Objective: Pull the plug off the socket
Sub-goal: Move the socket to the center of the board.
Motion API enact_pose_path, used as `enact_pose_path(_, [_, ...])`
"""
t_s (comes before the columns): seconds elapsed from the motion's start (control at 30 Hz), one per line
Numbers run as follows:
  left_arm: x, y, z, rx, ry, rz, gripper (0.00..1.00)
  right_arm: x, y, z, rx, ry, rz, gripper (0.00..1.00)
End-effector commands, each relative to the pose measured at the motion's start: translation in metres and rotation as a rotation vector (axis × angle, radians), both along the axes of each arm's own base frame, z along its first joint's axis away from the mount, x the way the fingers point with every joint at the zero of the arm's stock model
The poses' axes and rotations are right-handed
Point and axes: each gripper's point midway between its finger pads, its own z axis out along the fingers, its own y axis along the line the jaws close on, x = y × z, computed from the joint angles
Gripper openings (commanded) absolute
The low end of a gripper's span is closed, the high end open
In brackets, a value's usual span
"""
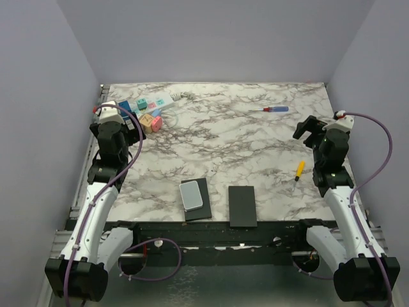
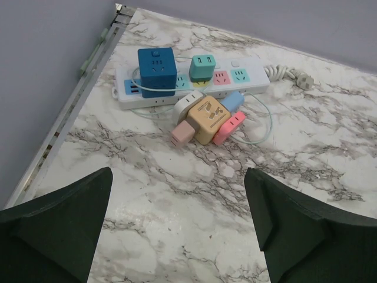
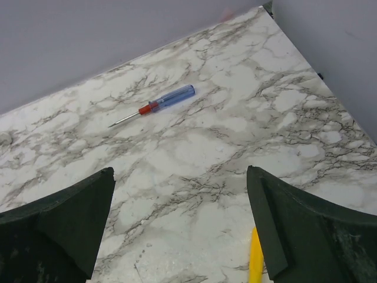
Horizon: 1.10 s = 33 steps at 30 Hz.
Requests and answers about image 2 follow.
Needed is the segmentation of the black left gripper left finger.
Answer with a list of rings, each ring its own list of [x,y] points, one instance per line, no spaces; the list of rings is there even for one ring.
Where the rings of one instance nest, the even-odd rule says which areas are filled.
[[[87,282],[113,173],[82,179],[1,211],[1,282]]]

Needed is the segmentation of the white folding plug adapter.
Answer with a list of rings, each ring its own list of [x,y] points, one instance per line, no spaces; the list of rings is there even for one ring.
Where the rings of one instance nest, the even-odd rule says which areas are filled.
[[[191,108],[204,98],[204,95],[194,90],[180,99],[173,107],[172,120],[175,125],[180,124],[186,117]]]

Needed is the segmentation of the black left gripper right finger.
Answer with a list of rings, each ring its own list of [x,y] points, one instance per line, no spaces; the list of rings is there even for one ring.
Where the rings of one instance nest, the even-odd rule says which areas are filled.
[[[271,282],[376,282],[376,219],[328,205],[259,169],[244,177]]]

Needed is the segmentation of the pink plug adapter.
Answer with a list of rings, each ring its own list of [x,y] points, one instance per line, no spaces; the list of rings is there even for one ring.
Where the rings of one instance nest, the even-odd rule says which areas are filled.
[[[241,126],[245,119],[246,116],[242,111],[236,112],[219,128],[218,132],[213,137],[213,143],[218,146],[221,145]]]

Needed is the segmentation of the dusty pink USB charger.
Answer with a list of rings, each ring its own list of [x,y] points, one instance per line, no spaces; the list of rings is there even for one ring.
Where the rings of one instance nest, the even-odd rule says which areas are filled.
[[[195,133],[194,127],[183,120],[171,132],[171,142],[177,148],[183,147],[194,137]]]

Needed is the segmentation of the light blue USB charger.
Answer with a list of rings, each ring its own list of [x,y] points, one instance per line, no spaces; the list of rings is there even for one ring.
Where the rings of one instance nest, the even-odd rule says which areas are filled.
[[[227,95],[221,104],[230,112],[235,113],[244,103],[244,95],[239,91],[234,91]]]

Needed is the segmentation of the beige cube socket adapter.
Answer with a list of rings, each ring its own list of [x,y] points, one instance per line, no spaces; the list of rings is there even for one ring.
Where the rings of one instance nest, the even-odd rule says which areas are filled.
[[[199,130],[195,139],[202,145],[210,143],[220,127],[231,117],[230,112],[212,96],[205,96],[188,111]]]

